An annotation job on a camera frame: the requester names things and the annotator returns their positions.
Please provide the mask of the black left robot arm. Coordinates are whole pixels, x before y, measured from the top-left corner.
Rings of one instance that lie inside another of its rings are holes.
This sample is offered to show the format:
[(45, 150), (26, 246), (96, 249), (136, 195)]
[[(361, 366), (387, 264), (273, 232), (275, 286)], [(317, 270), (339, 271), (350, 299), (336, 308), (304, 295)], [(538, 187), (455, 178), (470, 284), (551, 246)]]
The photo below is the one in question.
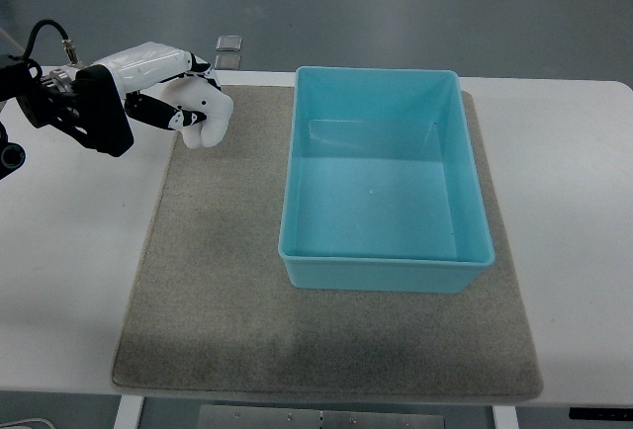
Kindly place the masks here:
[[(60, 34), (68, 58), (50, 73), (32, 57), (45, 26)], [(194, 53), (148, 42), (85, 66), (51, 19), (35, 23), (21, 54), (2, 55), (1, 99), (16, 100), (34, 128), (53, 127), (113, 157), (133, 146), (132, 120), (178, 131), (187, 147), (200, 148), (223, 140), (233, 112), (214, 67)]]

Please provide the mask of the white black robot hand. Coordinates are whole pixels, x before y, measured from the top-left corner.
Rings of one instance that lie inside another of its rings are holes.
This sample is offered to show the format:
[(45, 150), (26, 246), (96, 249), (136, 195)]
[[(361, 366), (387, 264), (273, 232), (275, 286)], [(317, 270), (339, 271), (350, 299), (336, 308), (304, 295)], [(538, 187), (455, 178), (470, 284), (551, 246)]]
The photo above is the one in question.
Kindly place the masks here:
[(182, 73), (205, 79), (221, 90), (217, 72), (208, 61), (192, 52), (163, 43), (142, 43), (101, 58), (94, 65), (106, 67), (118, 93), (127, 94), (124, 110), (130, 118), (159, 129), (181, 130), (203, 122), (207, 116), (201, 112), (184, 110), (180, 106), (171, 106), (136, 91)]

